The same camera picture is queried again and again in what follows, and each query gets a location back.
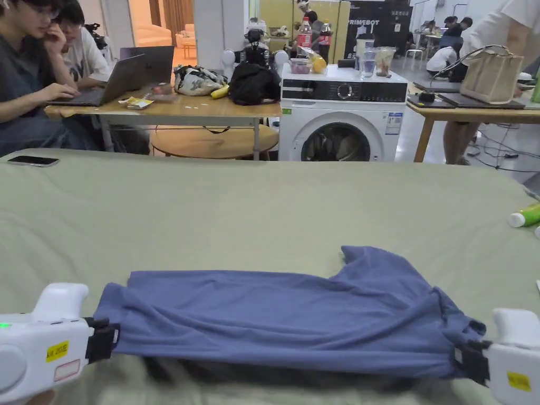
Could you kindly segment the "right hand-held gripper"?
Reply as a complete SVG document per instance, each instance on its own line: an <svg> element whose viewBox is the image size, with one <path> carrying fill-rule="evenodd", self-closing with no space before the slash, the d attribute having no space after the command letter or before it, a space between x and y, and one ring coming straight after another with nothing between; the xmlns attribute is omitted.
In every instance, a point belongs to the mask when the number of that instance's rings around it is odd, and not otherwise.
<svg viewBox="0 0 540 405"><path fill-rule="evenodd" d="M488 387L501 404L539 404L539 318L527 310L493 311L498 341L455 346L465 378Z"/></svg>

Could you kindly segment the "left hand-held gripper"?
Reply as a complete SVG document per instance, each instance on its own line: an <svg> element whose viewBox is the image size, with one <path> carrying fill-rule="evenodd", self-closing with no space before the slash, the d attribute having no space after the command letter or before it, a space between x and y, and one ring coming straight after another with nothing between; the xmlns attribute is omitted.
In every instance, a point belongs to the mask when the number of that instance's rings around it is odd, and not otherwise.
<svg viewBox="0 0 540 405"><path fill-rule="evenodd" d="M1 397L31 398L111 357L120 325L82 317L84 284L52 283L33 311L1 315Z"/></svg>

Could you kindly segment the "person's left hand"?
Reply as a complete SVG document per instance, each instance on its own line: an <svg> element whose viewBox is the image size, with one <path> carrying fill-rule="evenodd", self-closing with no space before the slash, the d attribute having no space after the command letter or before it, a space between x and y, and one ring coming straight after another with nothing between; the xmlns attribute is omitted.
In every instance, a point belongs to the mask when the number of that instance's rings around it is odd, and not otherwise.
<svg viewBox="0 0 540 405"><path fill-rule="evenodd" d="M25 402L25 405L51 405L55 398L54 390L47 390L31 397Z"/></svg>

